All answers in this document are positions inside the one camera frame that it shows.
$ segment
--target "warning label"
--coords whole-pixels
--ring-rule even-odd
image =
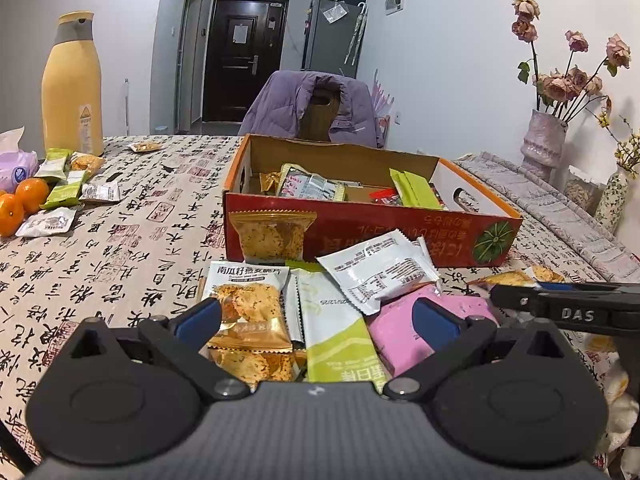
[[[80,151],[91,153],[93,142],[91,138],[92,108],[91,105],[80,105]]]

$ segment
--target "black door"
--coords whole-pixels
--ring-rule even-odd
[[[214,0],[203,121],[242,121],[280,68],[288,0]]]

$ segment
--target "pink vase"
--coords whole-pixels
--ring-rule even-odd
[[[529,129],[520,152],[522,167],[549,182],[551,171],[560,164],[567,124],[551,114],[531,111]]]

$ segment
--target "doorway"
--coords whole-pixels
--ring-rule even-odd
[[[241,122],[280,69],[288,0],[214,0],[202,121]]]
[[[200,111],[194,109],[198,99],[194,95],[193,70],[201,8],[202,0],[184,0],[175,74],[174,131],[188,132],[191,123],[200,117]]]

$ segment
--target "orange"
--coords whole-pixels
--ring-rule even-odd
[[[49,186],[41,178],[28,178],[15,188],[15,196],[24,206],[24,212],[32,215],[40,211],[40,205],[47,201]]]
[[[15,235],[24,220],[24,207],[15,195],[0,196],[0,237]]]

